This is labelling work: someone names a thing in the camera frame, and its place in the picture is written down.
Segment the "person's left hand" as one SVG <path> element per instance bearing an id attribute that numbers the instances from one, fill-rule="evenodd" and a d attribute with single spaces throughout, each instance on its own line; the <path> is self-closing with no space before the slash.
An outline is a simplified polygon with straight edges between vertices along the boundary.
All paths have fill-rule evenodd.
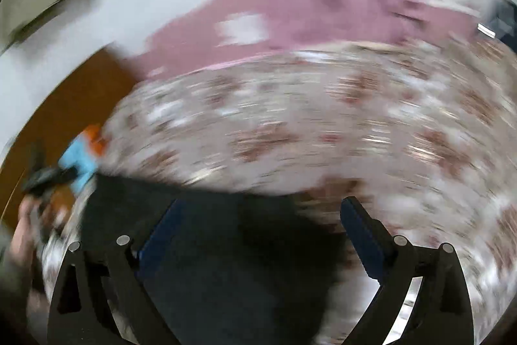
<path id="1" fill-rule="evenodd" d="M 26 195 L 18 207 L 18 220 L 11 243 L 8 247 L 12 261 L 19 267 L 31 266 L 35 250 L 34 228 L 31 223 L 31 214 L 41 205 L 41 200 L 32 195 Z M 69 211 L 65 207 L 56 207 L 53 202 L 43 210 L 41 215 L 44 227 L 56 228 L 65 223 Z"/>

